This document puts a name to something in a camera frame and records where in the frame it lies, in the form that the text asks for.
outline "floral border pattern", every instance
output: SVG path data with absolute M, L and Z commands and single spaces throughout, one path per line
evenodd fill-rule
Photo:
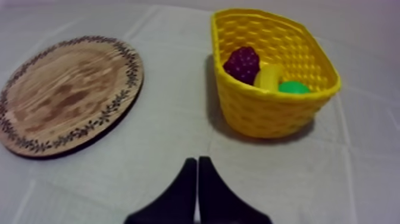
M 82 42 L 95 42 L 95 43 L 109 43 L 112 44 L 116 51 L 127 60 L 126 66 L 126 86 L 127 89 L 122 89 L 121 92 L 115 95 L 114 99 L 110 104 L 101 111 L 100 116 L 95 120 L 88 121 L 84 126 L 77 127 L 66 135 L 60 135 L 57 139 L 46 142 L 39 142 L 37 139 L 28 139 L 25 136 L 20 136 L 16 131 L 13 124 L 9 119 L 5 117 L 7 113 L 8 105 L 8 91 L 16 83 L 16 81 L 21 78 L 30 66 L 35 65 L 40 59 L 43 59 L 48 54 L 55 51 L 57 48 L 77 45 Z M 0 130 L 7 134 L 9 141 L 15 143 L 19 148 L 24 148 L 31 151 L 32 153 L 44 152 L 51 148 L 58 148 L 65 146 L 67 143 L 73 141 L 74 139 L 81 138 L 88 135 L 90 131 L 95 130 L 96 127 L 102 126 L 105 123 L 110 122 L 109 117 L 112 112 L 115 112 L 121 106 L 122 100 L 129 97 L 131 88 L 138 85 L 138 68 L 137 64 L 138 55 L 126 44 L 118 41 L 116 38 L 105 38 L 103 36 L 83 36 L 81 38 L 75 38 L 70 41 L 63 41 L 54 46 L 47 48 L 46 50 L 38 53 L 36 56 L 31 58 L 27 63 L 23 64 L 16 73 L 11 77 L 11 79 L 5 85 L 5 88 L 0 93 Z

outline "green ball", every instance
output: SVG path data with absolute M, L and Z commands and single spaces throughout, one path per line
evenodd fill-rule
M 279 92 L 287 92 L 289 94 L 307 94 L 310 92 L 308 87 L 297 81 L 288 81 L 279 85 Z

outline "woven basket pattern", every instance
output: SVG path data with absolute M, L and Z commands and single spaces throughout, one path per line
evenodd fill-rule
M 228 124 L 257 138 L 279 138 L 296 132 L 340 88 L 340 77 L 306 28 L 260 10 L 230 9 L 212 17 L 215 75 L 221 108 Z M 286 94 L 241 83 L 222 68 L 232 51 L 251 46 L 260 64 L 281 64 L 283 81 L 307 85 L 310 94 Z

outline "wooden plate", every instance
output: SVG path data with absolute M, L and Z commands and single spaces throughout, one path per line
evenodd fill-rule
M 124 42 L 60 42 L 20 66 L 2 90 L 0 141 L 24 157 L 65 153 L 115 122 L 142 82 L 142 61 Z

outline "white tablecloth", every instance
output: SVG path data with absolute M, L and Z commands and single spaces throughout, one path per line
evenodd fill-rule
M 399 27 L 383 14 L 269 10 L 304 23 L 343 79 L 314 129 L 289 142 L 243 138 L 221 118 L 207 78 L 211 11 L 138 4 L 0 11 L 1 85 L 38 50 L 83 35 L 120 38 L 145 66 L 129 115 L 89 148 L 31 161 L 0 147 L 0 223 L 122 223 L 168 187 L 185 158 L 199 155 L 276 224 L 400 223 Z

